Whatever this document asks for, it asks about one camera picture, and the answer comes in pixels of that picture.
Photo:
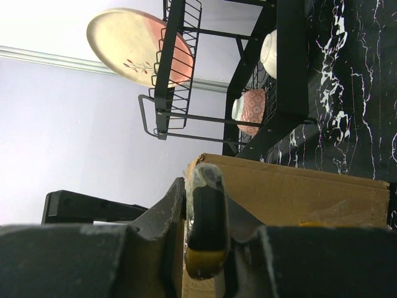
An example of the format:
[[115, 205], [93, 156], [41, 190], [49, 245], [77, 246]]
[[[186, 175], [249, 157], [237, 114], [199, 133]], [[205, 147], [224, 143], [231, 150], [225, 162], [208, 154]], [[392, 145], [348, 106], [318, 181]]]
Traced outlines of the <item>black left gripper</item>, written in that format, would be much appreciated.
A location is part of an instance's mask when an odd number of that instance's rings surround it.
[[137, 219], [147, 210], [140, 205], [128, 205], [60, 190], [46, 195], [42, 224], [129, 222]]

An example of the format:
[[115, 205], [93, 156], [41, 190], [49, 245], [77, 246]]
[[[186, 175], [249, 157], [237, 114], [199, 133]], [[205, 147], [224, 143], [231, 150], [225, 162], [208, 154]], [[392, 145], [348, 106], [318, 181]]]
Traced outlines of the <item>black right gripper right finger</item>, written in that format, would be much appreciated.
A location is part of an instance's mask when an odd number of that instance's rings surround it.
[[229, 201], [224, 297], [395, 297], [396, 233], [271, 227]]

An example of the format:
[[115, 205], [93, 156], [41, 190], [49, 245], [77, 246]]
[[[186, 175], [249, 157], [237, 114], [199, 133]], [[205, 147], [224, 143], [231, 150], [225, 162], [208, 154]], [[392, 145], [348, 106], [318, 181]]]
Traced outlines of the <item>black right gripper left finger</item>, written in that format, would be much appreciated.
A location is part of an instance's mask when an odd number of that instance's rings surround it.
[[1, 228], [2, 297], [180, 297], [184, 179], [129, 222]]

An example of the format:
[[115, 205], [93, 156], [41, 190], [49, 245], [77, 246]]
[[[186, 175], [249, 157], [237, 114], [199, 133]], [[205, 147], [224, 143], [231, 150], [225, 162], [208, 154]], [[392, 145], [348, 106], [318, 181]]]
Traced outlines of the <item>yellow utility knife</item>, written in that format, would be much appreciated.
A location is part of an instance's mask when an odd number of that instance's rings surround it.
[[223, 172], [202, 163], [185, 184], [185, 267], [192, 279], [211, 279], [221, 272], [230, 250], [228, 195]]

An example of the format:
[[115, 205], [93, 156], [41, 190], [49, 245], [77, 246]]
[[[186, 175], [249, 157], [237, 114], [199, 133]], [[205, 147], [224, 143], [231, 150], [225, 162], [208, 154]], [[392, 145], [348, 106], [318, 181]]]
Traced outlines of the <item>brown cardboard express box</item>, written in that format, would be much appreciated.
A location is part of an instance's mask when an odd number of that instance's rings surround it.
[[[390, 230], [385, 182], [204, 153], [188, 166], [185, 183], [202, 163], [223, 172], [228, 203], [235, 201], [266, 226]], [[228, 257], [221, 272], [211, 278], [218, 297], [224, 297], [231, 242], [230, 229]]]

